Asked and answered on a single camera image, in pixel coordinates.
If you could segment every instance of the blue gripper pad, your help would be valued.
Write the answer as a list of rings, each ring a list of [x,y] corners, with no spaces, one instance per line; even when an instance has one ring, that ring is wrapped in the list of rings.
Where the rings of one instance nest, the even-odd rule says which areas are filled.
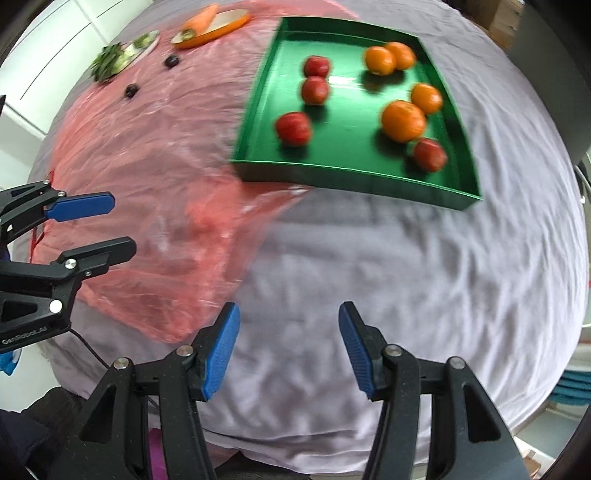
[[[46,211],[46,217],[56,222],[94,217],[110,213],[115,208],[115,197],[108,192],[63,197]]]
[[[370,400],[383,400],[388,386],[382,363],[386,340],[377,328],[364,324],[351,301],[340,306],[339,329],[359,389]]]
[[[226,374],[228,362],[240,330],[240,310],[235,303],[224,305],[216,323],[213,325],[217,338],[214,339],[205,361],[205,378],[203,379],[203,396],[205,401],[220,389]]]

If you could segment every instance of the metal screw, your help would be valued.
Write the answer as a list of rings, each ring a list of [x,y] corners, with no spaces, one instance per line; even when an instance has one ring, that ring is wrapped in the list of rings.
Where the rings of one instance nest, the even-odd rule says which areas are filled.
[[[129,358],[125,358],[124,356],[118,358],[113,362],[113,367],[115,367],[115,370],[125,370],[129,367]]]
[[[191,345],[181,345],[177,348],[178,356],[191,356],[193,354],[193,347]]]
[[[49,311],[52,313],[60,313],[62,308],[63,304],[59,300],[52,300],[49,304]]]
[[[466,366],[466,362],[463,360],[463,358],[460,358],[458,356],[451,357],[449,359],[449,364],[452,366],[452,368],[455,368],[456,370],[461,370]]]
[[[384,352],[386,352],[386,355],[388,355],[388,356],[401,356],[402,355],[402,349],[398,345],[394,345],[394,344],[386,345],[386,348],[384,348]]]

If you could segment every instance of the carrot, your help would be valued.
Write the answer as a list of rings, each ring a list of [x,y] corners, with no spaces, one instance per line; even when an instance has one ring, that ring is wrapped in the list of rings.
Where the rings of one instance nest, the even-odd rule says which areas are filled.
[[[187,20],[181,28],[183,36],[185,34],[189,36],[190,34],[190,38],[195,38],[205,33],[217,14],[217,8],[217,4],[208,5],[193,18]]]

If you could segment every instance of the black cable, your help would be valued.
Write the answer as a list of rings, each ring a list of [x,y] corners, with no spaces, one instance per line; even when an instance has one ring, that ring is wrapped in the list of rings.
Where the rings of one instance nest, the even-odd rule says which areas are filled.
[[[94,357],[103,365],[103,367],[105,367],[106,369],[109,369],[109,364],[107,362],[105,362],[98,353],[96,353],[93,348],[88,344],[88,342],[86,340],[84,340],[84,337],[79,334],[77,331],[75,331],[74,329],[70,328],[69,332],[73,333],[75,335],[75,337],[78,338],[79,341],[81,341],[82,343],[84,343],[84,346],[86,348],[88,348],[88,351],[90,353],[92,353],[92,355],[94,355]]]
[[[84,337],[83,337],[81,334],[79,334],[79,333],[78,333],[77,331],[75,331],[73,328],[70,328],[68,331],[69,331],[70,333],[73,333],[73,334],[74,334],[74,336],[75,336],[76,338],[78,338],[78,340],[79,340],[79,341],[81,341],[81,342],[84,344],[84,346],[85,346],[86,348],[88,348],[88,351],[89,351],[90,353],[92,353],[92,355],[93,355],[93,356],[94,356],[94,357],[95,357],[95,358],[96,358],[96,359],[97,359],[97,360],[98,360],[98,361],[99,361],[99,362],[100,362],[100,363],[103,365],[103,367],[105,367],[107,370],[109,369],[109,364],[108,364],[107,362],[105,362],[105,361],[104,361],[104,360],[103,360],[103,359],[100,357],[100,355],[94,351],[94,349],[93,349],[93,348],[92,348],[92,347],[91,347],[91,346],[88,344],[88,342],[87,342],[86,340],[84,340]],[[148,401],[149,401],[149,402],[152,404],[152,406],[153,406],[153,407],[154,407],[154,408],[155,408],[155,409],[156,409],[158,412],[160,412],[160,407],[158,406],[158,404],[157,404],[157,403],[156,403],[154,400],[152,400],[150,397],[147,397],[147,399],[148,399]]]

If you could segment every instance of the blueberry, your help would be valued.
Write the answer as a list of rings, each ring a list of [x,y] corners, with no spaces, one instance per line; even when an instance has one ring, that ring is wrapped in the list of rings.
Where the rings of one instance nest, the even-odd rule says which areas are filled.
[[[173,53],[166,57],[166,60],[164,60],[164,65],[171,69],[172,67],[176,67],[179,62],[179,58]]]
[[[127,98],[133,98],[138,92],[139,85],[137,83],[130,83],[127,87],[125,87],[125,96]]]

